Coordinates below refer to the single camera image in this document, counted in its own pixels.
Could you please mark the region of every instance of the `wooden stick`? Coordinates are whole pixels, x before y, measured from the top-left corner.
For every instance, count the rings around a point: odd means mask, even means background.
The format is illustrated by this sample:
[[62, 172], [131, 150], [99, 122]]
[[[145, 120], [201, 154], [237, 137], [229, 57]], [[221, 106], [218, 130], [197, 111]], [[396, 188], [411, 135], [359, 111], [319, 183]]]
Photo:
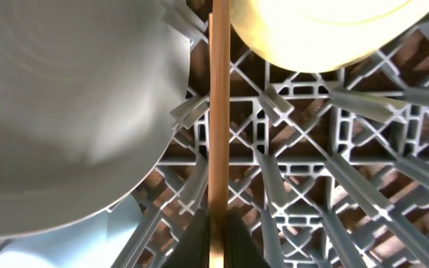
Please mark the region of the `wooden stick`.
[[210, 25], [209, 268], [224, 267], [229, 166], [229, 0], [214, 0]]

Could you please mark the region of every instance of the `brown wooden stick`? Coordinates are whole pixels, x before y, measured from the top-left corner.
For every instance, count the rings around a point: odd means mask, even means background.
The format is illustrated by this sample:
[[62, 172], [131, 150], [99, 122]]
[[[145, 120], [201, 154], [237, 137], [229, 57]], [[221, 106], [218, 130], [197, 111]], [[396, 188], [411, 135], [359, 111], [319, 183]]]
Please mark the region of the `brown wooden stick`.
[[209, 268], [224, 266], [229, 166], [229, 0], [214, 0], [210, 25]]

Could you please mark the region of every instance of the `gray plate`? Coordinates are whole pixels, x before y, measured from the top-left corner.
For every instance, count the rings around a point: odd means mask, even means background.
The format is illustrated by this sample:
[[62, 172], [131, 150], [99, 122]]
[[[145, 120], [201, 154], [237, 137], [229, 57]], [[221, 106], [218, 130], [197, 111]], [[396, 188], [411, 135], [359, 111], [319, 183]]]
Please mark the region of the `gray plate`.
[[146, 0], [0, 0], [0, 237], [131, 192], [170, 141], [189, 40]]

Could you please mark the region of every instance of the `yellow bowl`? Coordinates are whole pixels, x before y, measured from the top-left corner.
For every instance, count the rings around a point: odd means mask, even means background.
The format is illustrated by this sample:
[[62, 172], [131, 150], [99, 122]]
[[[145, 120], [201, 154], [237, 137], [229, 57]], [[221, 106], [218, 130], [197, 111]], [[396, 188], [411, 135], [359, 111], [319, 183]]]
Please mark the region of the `yellow bowl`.
[[231, 23], [268, 62], [323, 72], [354, 63], [429, 12], [429, 0], [231, 0]]

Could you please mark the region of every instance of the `gray plastic dish rack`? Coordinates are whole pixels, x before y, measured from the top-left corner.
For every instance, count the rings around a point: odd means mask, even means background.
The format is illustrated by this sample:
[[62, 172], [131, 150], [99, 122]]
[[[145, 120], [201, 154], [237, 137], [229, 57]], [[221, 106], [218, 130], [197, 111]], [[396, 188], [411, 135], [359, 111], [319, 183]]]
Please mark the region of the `gray plastic dish rack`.
[[[205, 36], [207, 22], [202, 22], [186, 6], [178, 6], [171, 14], [169, 23], [191, 39], [192, 49], [198, 42], [209, 40]], [[314, 82], [296, 82], [294, 73], [283, 83], [270, 83], [270, 64], [265, 63], [265, 86], [261, 89], [239, 65], [251, 51], [245, 52], [236, 62], [231, 63], [231, 72], [238, 73], [257, 91], [257, 97], [231, 97], [231, 102], [250, 102], [252, 114], [239, 127], [232, 126], [232, 140], [235, 138], [252, 150], [251, 158], [231, 158], [230, 165], [255, 166], [240, 181], [229, 182], [229, 201], [240, 199], [259, 211], [261, 215], [251, 226], [251, 232], [262, 229], [264, 256], [271, 267], [335, 267], [340, 263], [345, 268], [397, 267], [403, 263], [423, 263], [429, 267], [429, 234], [422, 234], [407, 218], [414, 209], [429, 208], [429, 156], [420, 153], [429, 147], [429, 135], [421, 137], [424, 120], [429, 120], [429, 75], [415, 86], [407, 85], [401, 72], [392, 62], [392, 57], [404, 45], [405, 40], [419, 31], [429, 40], [429, 15], [398, 36], [381, 50], [374, 53], [360, 71], [346, 79], [346, 70], [337, 71], [335, 80], [324, 80], [320, 74], [311, 74]], [[363, 79], [380, 70], [398, 87], [398, 91], [359, 92], [355, 89]], [[309, 94], [296, 94], [295, 88], [310, 86]], [[182, 235], [182, 227], [168, 217], [162, 209], [170, 202], [179, 202], [180, 213], [194, 212], [206, 207], [207, 159], [200, 151], [208, 148], [209, 96], [199, 96], [188, 89], [192, 97], [172, 111], [177, 120], [174, 127], [174, 141], [193, 152], [192, 158], [166, 158], [156, 166], [166, 185], [174, 195], [161, 206], [155, 206], [148, 198], [135, 191], [133, 195], [147, 212], [146, 218], [136, 229], [129, 243], [118, 257], [113, 267], [138, 267], [137, 260], [144, 249], [153, 254], [150, 268], [161, 267], [163, 261], [173, 251], [176, 243], [161, 250], [150, 243], [150, 237], [160, 222], [166, 224], [175, 240]], [[296, 112], [291, 100], [325, 99], [305, 125], [299, 126], [290, 118]], [[325, 150], [310, 136], [310, 131], [320, 122], [322, 115], [330, 113], [330, 136]], [[284, 140], [275, 150], [270, 148], [269, 127], [287, 124], [296, 132]], [[353, 135], [354, 124], [363, 129]], [[252, 124], [253, 142], [241, 133]], [[178, 130], [194, 127], [194, 142], [180, 135]], [[391, 128], [384, 135], [386, 128]], [[286, 149], [296, 145], [301, 139], [310, 142], [322, 155], [315, 157], [281, 156]], [[352, 150], [375, 139], [388, 152], [386, 157], [352, 157]], [[192, 165], [194, 169], [188, 179], [180, 179], [170, 166]], [[352, 166], [384, 165], [370, 180], [367, 180]], [[379, 191], [384, 178], [398, 171], [417, 181], [420, 186], [395, 203], [390, 202]], [[246, 189], [252, 179], [261, 173], [266, 207], [257, 203]], [[296, 184], [289, 176], [306, 176], [307, 180]], [[308, 197], [318, 177], [326, 178], [326, 204], [318, 206]], [[335, 182], [348, 195], [335, 205], [332, 201]], [[286, 191], [285, 183], [290, 187]], [[370, 221], [355, 232], [349, 233], [340, 222], [338, 214], [348, 208], [360, 207]], [[288, 229], [302, 227], [303, 231], [293, 234]], [[382, 228], [389, 229], [405, 248], [389, 258], [379, 261], [369, 251], [375, 242], [374, 233]], [[312, 232], [323, 229], [322, 245], [318, 249], [305, 247], [311, 240]], [[286, 242], [281, 243], [279, 232], [283, 232]]]

